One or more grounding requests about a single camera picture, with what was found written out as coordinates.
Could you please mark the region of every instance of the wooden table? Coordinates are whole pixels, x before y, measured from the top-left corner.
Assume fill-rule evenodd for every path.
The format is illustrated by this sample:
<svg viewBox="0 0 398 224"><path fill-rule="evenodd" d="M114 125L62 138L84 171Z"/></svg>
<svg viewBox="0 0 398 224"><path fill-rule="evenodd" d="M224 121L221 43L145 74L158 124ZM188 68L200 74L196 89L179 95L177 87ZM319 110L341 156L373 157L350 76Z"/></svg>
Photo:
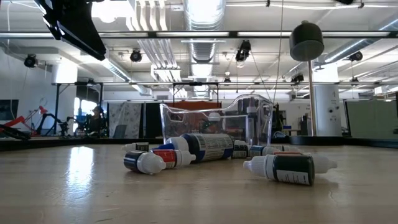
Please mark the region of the wooden table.
<svg viewBox="0 0 398 224"><path fill-rule="evenodd" d="M244 160L129 172L120 146L0 153L0 223L397 223L398 151L302 147L338 168L313 187L275 183Z"/></svg>

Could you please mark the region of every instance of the ventilation pipe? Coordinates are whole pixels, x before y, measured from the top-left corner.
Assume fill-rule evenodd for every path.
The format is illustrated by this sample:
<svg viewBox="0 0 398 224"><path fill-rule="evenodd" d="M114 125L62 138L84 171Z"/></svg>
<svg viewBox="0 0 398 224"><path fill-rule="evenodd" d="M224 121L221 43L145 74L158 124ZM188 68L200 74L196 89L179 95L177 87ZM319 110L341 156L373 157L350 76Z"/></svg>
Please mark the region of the ventilation pipe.
<svg viewBox="0 0 398 224"><path fill-rule="evenodd" d="M384 22L379 24L375 29L380 31L397 31L398 30L398 13L395 13ZM326 65L329 63L337 62L341 59L349 57L350 55L362 50L363 48L376 43L380 39L372 38L372 39L361 39L361 40L352 40L345 45L342 45L338 49L328 53L323 58L322 62L316 63L315 65Z"/></svg>
<svg viewBox="0 0 398 224"><path fill-rule="evenodd" d="M220 30L223 25L225 0L184 0L185 23L188 30ZM211 62L214 62L216 43L192 43L191 71L197 82L205 82L213 71ZM203 86L196 86L196 91L203 91ZM203 92L195 93L205 96Z"/></svg>

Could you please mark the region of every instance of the ceiling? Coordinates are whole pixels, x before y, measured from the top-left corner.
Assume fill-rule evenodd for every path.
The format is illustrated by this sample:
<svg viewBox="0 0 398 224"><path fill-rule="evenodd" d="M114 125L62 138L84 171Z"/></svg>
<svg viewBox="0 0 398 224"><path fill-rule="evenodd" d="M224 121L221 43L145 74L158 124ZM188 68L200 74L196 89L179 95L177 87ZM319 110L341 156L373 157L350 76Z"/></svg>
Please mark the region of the ceiling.
<svg viewBox="0 0 398 224"><path fill-rule="evenodd" d="M24 4L31 6L26 7L19 4L11 4L9 7L9 25L11 31L34 31L48 32L43 20L42 13L36 9L33 2L23 1ZM365 5L383 5L390 7L364 7L362 9L334 9L334 10L300 10L300 9L283 9L283 30L292 30L300 24L302 20L307 20L319 25L321 30L372 30L381 21L392 16L397 12L398 4L394 1L363 1ZM224 30L279 30L281 23L281 7L265 7L256 6L248 7L253 1L237 1L227 0L227 7L224 15ZM0 8L0 31L7 31L7 1L3 1ZM333 6L332 0L289 0L285 1L286 6ZM170 30L185 30L185 21L183 11L174 10L182 5L182 1L168 0L166 2L167 13L166 20ZM98 18L93 18L93 22L99 32L101 31L128 31L125 25L125 18L117 18L112 23L104 23ZM294 68L298 62L293 60L289 55L288 39L251 39L252 55L245 61L243 68L237 68L234 61L234 52L239 47L241 39L226 39L225 43L218 44L216 53L216 65L213 66L213 76L215 80L222 81L225 72L231 73L232 81L238 79L239 82L251 82L258 80L259 75L264 80L274 81L277 76L286 78L290 81L290 76L296 73L289 70ZM343 44L351 41L351 39L325 39L324 54L335 50ZM104 44L109 49L110 57L115 60L126 71L134 75L139 81L153 82L153 78L149 75L151 63L144 55L142 62L132 63L129 55L133 48L139 48L136 40L131 39L104 39ZM181 40L172 39L172 48L178 65L181 67L182 78L190 75L190 60L188 44L181 43ZM380 52L398 45L398 39L383 39L375 44L362 49L364 55L363 60L372 57ZM79 69L80 77L93 77L98 81L116 81L119 79L109 72L107 69L99 65L93 60L87 61L81 55L80 51L64 42L56 40L11 40L10 47L55 47L62 52L67 53L71 57L77 58L84 63ZM59 57L40 58L47 60L47 63L59 63ZM376 57L360 66L349 69L351 63L347 61L339 62L339 79L350 79L352 75L374 70L385 64L398 60L398 50L392 50L380 57ZM305 66L299 67L304 75L308 73ZM377 73L367 77L361 81L378 80L380 78L392 77L398 75L398 68L392 67L385 72Z"/></svg>

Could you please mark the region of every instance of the transparent acrylic box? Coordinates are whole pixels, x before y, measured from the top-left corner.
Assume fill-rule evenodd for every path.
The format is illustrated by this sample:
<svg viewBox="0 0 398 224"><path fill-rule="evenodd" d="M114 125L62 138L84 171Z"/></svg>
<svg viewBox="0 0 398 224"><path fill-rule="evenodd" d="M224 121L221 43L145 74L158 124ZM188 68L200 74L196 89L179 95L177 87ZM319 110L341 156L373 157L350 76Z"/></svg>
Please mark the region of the transparent acrylic box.
<svg viewBox="0 0 398 224"><path fill-rule="evenodd" d="M184 110L160 105L163 140L186 133L229 134L252 145L271 142L273 104L260 95L241 95L226 108Z"/></svg>

